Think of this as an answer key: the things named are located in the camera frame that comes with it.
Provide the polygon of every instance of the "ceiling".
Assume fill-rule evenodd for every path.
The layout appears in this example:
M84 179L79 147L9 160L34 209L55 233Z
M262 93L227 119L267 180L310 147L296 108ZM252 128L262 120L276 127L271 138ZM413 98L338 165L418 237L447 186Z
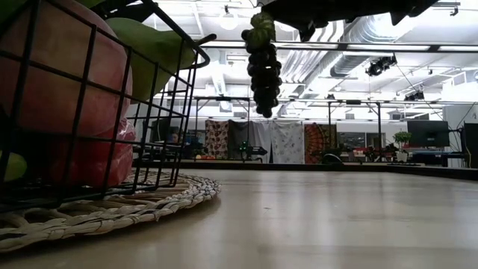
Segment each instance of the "ceiling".
M459 13L456 16L450 15L453 7L432 7L417 18L404 19L395 28L391 26L388 14L357 19L349 25L333 22L326 28L317 29L311 41L355 43L381 40L393 43L475 44L478 43L478 3L474 4L475 1L457 1ZM218 40L239 40L242 30L252 27L249 24L251 16L260 12L258 8L253 8L256 5L254 0L157 2L193 39L216 34ZM149 17L144 23L160 31L167 30L167 26L155 16ZM276 37L278 41L297 41L298 32L286 25L276 25ZM250 77L246 72L248 54L245 50L208 49L207 52L211 55L212 62L208 67L198 69L195 96L217 95L218 84L224 85L222 91L227 96L252 95L249 90ZM403 100L407 93L420 89L424 91L426 100L443 101L444 88L453 90L453 86L461 83L473 83L474 87L478 87L474 79L474 73L478 70L478 53L396 53L399 67L392 67L378 77L369 77L364 71L379 56L385 55L357 57L342 55L340 52L279 50L278 60L283 66L281 76L287 82L281 86L280 97L324 99L333 93L336 99ZM331 68L337 70L338 64L342 62L350 70L347 70L344 77L332 77ZM187 73L182 72L181 75L186 77ZM456 94L447 96L457 96L456 101L478 101L478 94L460 97L457 91ZM291 107L290 103L284 105L287 109ZM310 114L314 106L309 105L304 111L307 110Z

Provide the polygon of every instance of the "bunch of grapes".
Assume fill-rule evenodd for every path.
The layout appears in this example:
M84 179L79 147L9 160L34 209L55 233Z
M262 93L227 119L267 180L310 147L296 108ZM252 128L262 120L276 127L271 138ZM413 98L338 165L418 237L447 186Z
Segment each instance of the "bunch of grapes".
M246 41L246 50L249 56L247 73L252 77L251 90L254 92L254 101L257 104L256 112L266 118L272 116L272 108L279 105L277 96L282 65L277 61L277 49L270 40L260 46L251 46L250 37L254 30L244 30L242 39Z

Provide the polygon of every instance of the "hanging fabric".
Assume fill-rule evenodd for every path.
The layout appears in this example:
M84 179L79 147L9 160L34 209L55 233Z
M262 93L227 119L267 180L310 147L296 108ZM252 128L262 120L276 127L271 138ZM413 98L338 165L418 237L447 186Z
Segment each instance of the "hanging fabric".
M242 160L239 147L244 141L248 140L248 130L250 130L248 122L235 122L234 120L229 120L227 143L229 159Z
M205 148L208 149L208 155L216 159L228 158L228 130L229 123L226 121L206 120Z
M301 122L271 123L274 164L304 164L304 131Z
M270 123L269 122L251 122L250 123L250 136L249 136L249 144L250 146L262 146L265 150L267 150L266 155L253 155L252 159L255 160L257 158L262 159L263 164L269 163L270 158Z
M305 147L305 163L319 164L322 162L323 150L335 148L337 146L337 126L323 124L305 124L304 125L304 147Z

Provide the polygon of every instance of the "red patterned tapestry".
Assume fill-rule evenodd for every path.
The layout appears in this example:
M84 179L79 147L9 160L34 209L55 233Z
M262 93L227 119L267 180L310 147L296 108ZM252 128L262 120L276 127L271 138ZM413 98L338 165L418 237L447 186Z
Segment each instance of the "red patterned tapestry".
M332 148L337 147L337 126L322 124L305 124L304 125L304 143L305 143L305 163L319 164L322 161L320 152L329 148L332 141Z
M208 155L216 159L227 159L229 123L227 121L206 120L205 147Z

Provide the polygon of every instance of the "black wire basket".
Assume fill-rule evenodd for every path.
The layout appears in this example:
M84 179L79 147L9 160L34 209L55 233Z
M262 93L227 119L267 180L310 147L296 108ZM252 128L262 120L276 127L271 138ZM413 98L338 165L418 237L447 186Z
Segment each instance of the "black wire basket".
M84 59L84 67L82 76L73 75L68 72L64 72L61 69L56 69L54 67L47 66L40 62L33 61L31 59L32 48L34 46L35 40L38 38L36 36L36 27L37 20L41 11L41 6L49 4L52 7L64 12L68 16L78 20L82 23L85 28L89 28L90 36L89 43L86 53L86 58ZM181 152L184 149L184 143L186 141L186 129L190 114L191 101L193 96L194 81L196 78L197 68L205 67L209 64L209 57L207 54L199 47L197 43L191 40L191 38L183 32L183 30L168 17L152 0L143 0L143 4L151 8L151 11L155 13L160 19L162 19L174 32L181 37L181 44L179 49L178 57L178 66L176 72L170 72L167 68L162 66L163 63L158 63L151 61L141 53L134 50L132 47L127 46L119 39L115 38L112 34L102 30L97 25L92 24L88 20L79 16L77 13L65 8L61 1L54 0L28 0L17 12L15 12L12 17L10 17L5 23L0 25L0 42L4 37L5 32L9 27L16 21L16 19L21 15L29 12L29 21L27 26L27 34L25 38L25 47L22 50L21 55L15 55L14 53L1 50L0 47L0 58L7 58L9 61L15 61L19 63L19 72L18 78L16 80L16 88L13 95L13 102L11 104L11 109L7 111L5 108L1 108L3 111L3 120L0 126L1 134L1 158L0 158L0 212L14 211L26 208L33 207L46 207L54 208L58 207L63 202L70 202L74 200L96 200L102 199L105 196L113 194L133 194L136 191L153 191L159 187L174 187L179 173L179 164L181 162ZM90 76L90 66L92 59L95 55L93 53L94 47L96 45L96 37L103 36L109 40L113 40L115 43L122 46L126 52L127 60L124 67L124 76L122 77L122 85L120 89L113 89L107 87L103 84L98 84L92 82L89 79ZM187 46L192 48L194 53L194 64L187 68L187 79L183 79L179 76L179 70L181 69L181 52L183 52L183 47ZM144 58L146 61L150 62L152 68L155 69L155 75L153 78L152 89L149 94L149 100L144 101L141 99L136 99L132 95L126 93L126 88L128 84L128 76L131 72L130 63L131 56L136 54L139 57ZM199 56L202 57L202 63L198 63ZM27 126L23 126L19 123L19 115L22 113L22 100L23 93L25 91L25 85L27 84L28 71L31 69L41 69L42 71L49 72L55 75L58 75L62 78L75 81L78 84L78 99L76 101L76 108L74 113L74 118L72 119L72 128L70 132L61 133L61 132L39 132L38 130L29 129ZM155 96L155 82L158 76L158 71L167 72L174 78L174 88L168 91L161 91L161 99L159 105L153 102L153 97ZM176 90L178 83L185 84L185 90ZM88 94L88 90L95 88L97 90L104 91L108 95L117 96L118 106L116 111L116 116L114 118L114 127L112 128L113 134L111 137L99 137L91 135L80 134L79 123L81 119L81 113L84 111L84 100L85 96ZM170 104L168 106L167 100L164 98L168 96L170 99ZM175 109L175 99L183 99L184 105L180 109ZM134 125L134 128L137 130L136 125L139 122L143 122L143 132L140 137L137 137L136 140L120 140L117 139L117 135L121 130L119 130L121 125L121 120L124 120L124 104L130 100L131 102L137 103L137 110L134 117L129 117L128 119ZM146 108L146 116L140 117L140 108ZM152 110L159 110L158 115L152 116ZM179 129L182 130L181 138L178 143L169 143L167 139L164 141L157 142L148 142L146 141L147 128L149 123L153 120L165 119L167 121L168 127L171 125L172 119L178 119L180 122ZM31 162L27 159L28 169L26 174L15 181L5 182L4 178L7 172L7 166L9 163L10 155L15 153L18 148L26 150L29 152L35 152L35 158L37 158L39 163L41 159L46 158L43 156L41 146L45 146L44 143L48 140L65 140L64 149L65 156L62 162L60 171L60 180L57 180L55 184L52 184L48 179L38 176L39 173L31 171ZM80 148L84 145L85 141L87 143L100 143L103 146L103 149L106 145L106 151L108 152L108 158L104 161L105 169L102 174L103 180L99 188L92 188L91 186L82 185L73 187L71 183L72 171L73 171L73 161L75 159L75 151L77 148ZM129 174L130 180L123 182L119 185L110 186L108 184L108 177L111 172L113 157L115 154L115 146L118 145L129 145L131 151L134 152L134 158L132 161L132 169ZM166 160L166 156L169 156L170 166L172 171L167 174L166 180L161 178L161 170ZM155 176L155 182L152 183L151 180L146 182L147 178L151 179L151 175Z

